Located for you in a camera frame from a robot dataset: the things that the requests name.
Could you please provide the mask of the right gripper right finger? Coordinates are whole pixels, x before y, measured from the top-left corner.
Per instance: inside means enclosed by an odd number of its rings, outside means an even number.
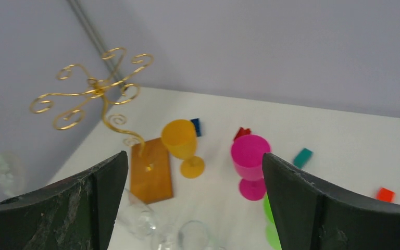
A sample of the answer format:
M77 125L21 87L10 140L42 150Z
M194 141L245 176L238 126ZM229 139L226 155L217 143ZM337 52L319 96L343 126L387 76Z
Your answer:
M400 249L400 205L344 189L265 153L264 181L283 249Z

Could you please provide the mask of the clear short wine glass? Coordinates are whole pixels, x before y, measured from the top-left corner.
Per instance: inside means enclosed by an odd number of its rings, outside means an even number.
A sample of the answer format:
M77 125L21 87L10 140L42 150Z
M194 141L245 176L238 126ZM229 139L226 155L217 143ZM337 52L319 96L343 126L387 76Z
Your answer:
M8 197L21 195L26 187L25 168L11 151L0 153L0 188Z

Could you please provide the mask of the green plastic goblet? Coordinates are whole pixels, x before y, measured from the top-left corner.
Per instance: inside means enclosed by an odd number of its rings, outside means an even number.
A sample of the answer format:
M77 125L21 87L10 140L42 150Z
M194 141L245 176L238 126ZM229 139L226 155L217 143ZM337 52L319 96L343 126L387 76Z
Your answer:
M279 239L278 232L276 229L276 225L274 223L274 219L273 219L273 215L272 215L272 211L271 211L267 193L264 195L263 209L264 209L266 222L267 222L267 225L265 228L266 240L273 249L281 250L282 247L281 247L280 239Z

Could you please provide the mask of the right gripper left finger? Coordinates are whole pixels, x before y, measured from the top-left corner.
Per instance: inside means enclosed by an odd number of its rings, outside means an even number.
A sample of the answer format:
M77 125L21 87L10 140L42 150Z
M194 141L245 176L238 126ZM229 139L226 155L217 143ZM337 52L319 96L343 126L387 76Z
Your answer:
M107 249L128 175L121 151L0 202L0 249Z

